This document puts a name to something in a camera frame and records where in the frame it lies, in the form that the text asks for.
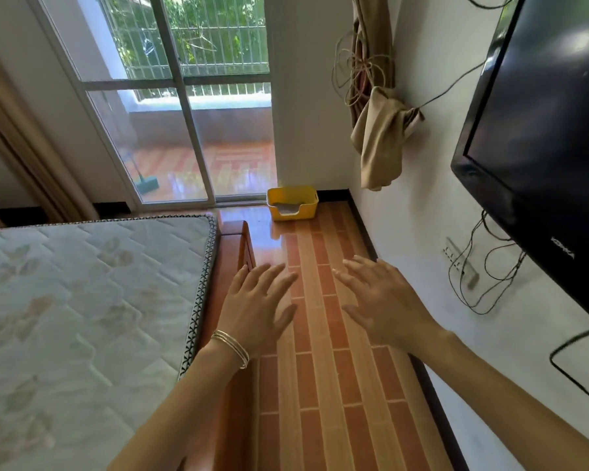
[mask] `flat screen tv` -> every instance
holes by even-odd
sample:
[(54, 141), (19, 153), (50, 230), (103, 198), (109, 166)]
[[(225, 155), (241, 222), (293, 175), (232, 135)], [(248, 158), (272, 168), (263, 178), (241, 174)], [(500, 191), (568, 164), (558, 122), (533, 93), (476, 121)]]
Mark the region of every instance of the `flat screen tv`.
[(589, 0), (514, 0), (452, 169), (589, 313)]

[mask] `wooden bed frame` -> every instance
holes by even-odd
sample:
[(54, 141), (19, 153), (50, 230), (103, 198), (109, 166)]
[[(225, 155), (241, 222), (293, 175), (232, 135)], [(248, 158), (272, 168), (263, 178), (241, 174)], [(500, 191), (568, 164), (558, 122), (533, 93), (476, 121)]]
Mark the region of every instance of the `wooden bed frame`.
[[(205, 306), (199, 348), (209, 342), (234, 275), (244, 264), (255, 267), (249, 226), (230, 221), (220, 227), (220, 243)], [(179, 466), (184, 471), (248, 471), (251, 468), (253, 413), (252, 367), (240, 370), (204, 423), (196, 426), (187, 454)]]

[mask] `door frame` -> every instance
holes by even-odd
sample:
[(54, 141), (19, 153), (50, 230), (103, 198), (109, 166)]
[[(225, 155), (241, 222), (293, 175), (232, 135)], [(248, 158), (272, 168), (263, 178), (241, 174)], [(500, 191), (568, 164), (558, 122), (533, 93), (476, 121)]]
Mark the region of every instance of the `door frame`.
[[(271, 73), (251, 73), (236, 75), (214, 75), (214, 76), (183, 76), (181, 72), (180, 58), (177, 54), (176, 45), (163, 0), (149, 0), (153, 10), (154, 18), (157, 23), (161, 42), (166, 54), (166, 61), (170, 67), (172, 78), (170, 79), (111, 79), (105, 81), (82, 81), (79, 79), (76, 66), (72, 63), (66, 48), (61, 42), (61, 37), (56, 30), (52, 18), (48, 14), (42, 0), (26, 0), (33, 11), (39, 25), (46, 35), (55, 55), (70, 79), (74, 91), (79, 96), (83, 108), (88, 117), (94, 124), (100, 140), (105, 146), (109, 157), (111, 158), (118, 175), (122, 178), (125, 189), (129, 193), (131, 202), (129, 208), (132, 212), (157, 212), (162, 210), (189, 210), (226, 206), (245, 206), (245, 205), (262, 205), (266, 203), (266, 194), (257, 193), (250, 195), (215, 195), (213, 191), (210, 173), (205, 163), (203, 150), (196, 132), (196, 126), (192, 115), (192, 108), (189, 103), (186, 87), (188, 86), (206, 86), (206, 85), (227, 85), (227, 84), (247, 84), (247, 83), (270, 83)], [(272, 39), (267, 36), (269, 65), (271, 57)], [(118, 90), (140, 90), (140, 89), (157, 89), (172, 88), (175, 89), (181, 104), (181, 112), (188, 129), (188, 134), (198, 168), (201, 173), (201, 179), (204, 184), (207, 199), (204, 200), (171, 200), (158, 203), (145, 203), (137, 191), (131, 175), (122, 162), (111, 137), (107, 132), (102, 119), (95, 109), (88, 92), (90, 91), (118, 91)]]

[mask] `bracelet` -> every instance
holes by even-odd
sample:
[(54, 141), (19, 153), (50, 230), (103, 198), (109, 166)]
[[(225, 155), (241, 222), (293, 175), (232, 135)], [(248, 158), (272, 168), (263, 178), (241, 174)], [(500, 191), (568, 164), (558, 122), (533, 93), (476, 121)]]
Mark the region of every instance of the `bracelet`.
[(249, 357), (249, 353), (244, 350), (244, 348), (240, 345), (240, 343), (231, 337), (227, 332), (222, 332), (221, 330), (216, 330), (212, 334), (212, 339), (218, 339), (224, 343), (226, 343), (229, 347), (233, 348), (235, 353), (240, 357), (242, 360), (242, 367), (241, 369), (246, 369), (249, 361), (251, 360)]

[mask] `left hand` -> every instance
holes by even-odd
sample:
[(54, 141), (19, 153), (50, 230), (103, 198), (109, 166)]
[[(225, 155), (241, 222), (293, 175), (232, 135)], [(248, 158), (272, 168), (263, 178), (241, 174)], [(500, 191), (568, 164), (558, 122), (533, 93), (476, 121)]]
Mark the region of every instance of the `left hand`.
[(278, 340), (295, 316), (296, 304), (291, 304), (275, 321), (277, 304), (298, 277), (292, 272), (277, 279), (285, 267), (263, 264), (249, 272), (244, 265), (229, 287), (218, 329), (236, 339), (251, 358)]

